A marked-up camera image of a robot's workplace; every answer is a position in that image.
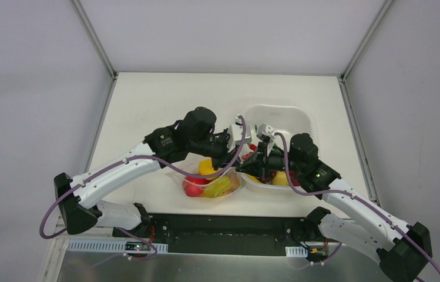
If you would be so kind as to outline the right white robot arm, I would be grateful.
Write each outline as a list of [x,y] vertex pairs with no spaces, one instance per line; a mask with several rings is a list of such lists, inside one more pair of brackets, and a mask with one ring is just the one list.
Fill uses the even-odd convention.
[[254,156],[236,170],[262,179],[272,171],[285,171],[293,192],[314,196],[344,212],[346,221],[328,209],[316,207],[305,218],[310,240],[322,237],[339,241],[374,260],[392,281],[415,281],[433,262],[429,230],[420,222],[409,224],[361,195],[341,175],[318,157],[318,147],[308,133],[299,133],[283,148],[267,153],[258,147]]

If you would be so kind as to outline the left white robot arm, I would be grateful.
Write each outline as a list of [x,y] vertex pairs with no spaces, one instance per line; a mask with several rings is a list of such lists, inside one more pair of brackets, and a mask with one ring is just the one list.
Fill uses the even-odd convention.
[[111,203],[104,197],[138,177],[165,167],[191,176],[174,165],[190,153],[219,159],[221,169],[211,177],[221,176],[239,158],[249,129],[244,117],[238,115],[227,129],[215,133],[216,120],[210,109],[197,107],[183,119],[155,129],[106,165],[73,177],[67,173],[56,175],[53,179],[56,201],[52,206],[61,212],[64,232],[81,234],[95,226],[109,225],[138,238],[147,235],[150,222],[143,217],[142,206]]

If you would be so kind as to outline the clear zip top bag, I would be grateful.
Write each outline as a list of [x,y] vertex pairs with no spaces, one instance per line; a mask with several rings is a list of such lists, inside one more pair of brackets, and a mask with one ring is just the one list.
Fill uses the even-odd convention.
[[[220,198],[228,196],[242,187],[242,180],[234,167],[229,168],[220,176],[212,177],[220,170],[213,169],[211,158],[189,156],[176,164],[180,170],[193,174],[193,177],[183,175],[175,170],[168,170],[165,175],[188,197]],[[195,175],[208,175],[206,179]]]

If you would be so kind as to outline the yellow pear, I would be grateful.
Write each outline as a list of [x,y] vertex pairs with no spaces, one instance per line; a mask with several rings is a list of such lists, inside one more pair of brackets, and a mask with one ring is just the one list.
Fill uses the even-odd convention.
[[212,158],[203,159],[198,164],[198,173],[201,176],[207,176],[217,173],[219,170],[213,167]]

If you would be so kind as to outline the white plastic basket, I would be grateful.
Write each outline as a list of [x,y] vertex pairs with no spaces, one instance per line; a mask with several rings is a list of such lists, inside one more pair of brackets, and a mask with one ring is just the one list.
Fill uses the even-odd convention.
[[[241,114],[251,128],[252,137],[255,137],[256,131],[254,128],[256,126],[266,124],[282,133],[288,142],[292,136],[298,133],[307,133],[316,146],[320,145],[314,118],[301,108],[256,104],[245,108]],[[289,186],[256,183],[245,174],[241,176],[241,179],[244,188],[253,193],[285,196],[294,193]]]

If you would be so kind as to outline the red apple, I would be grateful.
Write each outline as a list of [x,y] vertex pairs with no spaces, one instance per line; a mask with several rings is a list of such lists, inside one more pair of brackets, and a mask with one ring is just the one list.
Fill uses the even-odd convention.
[[188,197],[199,197],[203,194],[203,189],[194,183],[186,183],[184,192]]

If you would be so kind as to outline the red tomato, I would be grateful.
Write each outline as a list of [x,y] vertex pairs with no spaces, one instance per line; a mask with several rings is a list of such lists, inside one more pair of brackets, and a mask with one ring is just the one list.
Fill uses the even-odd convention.
[[202,185],[207,185],[210,182],[211,181],[209,179],[201,179],[201,178],[186,176],[183,180],[183,185],[188,186],[190,184],[194,184],[194,185],[202,186]]

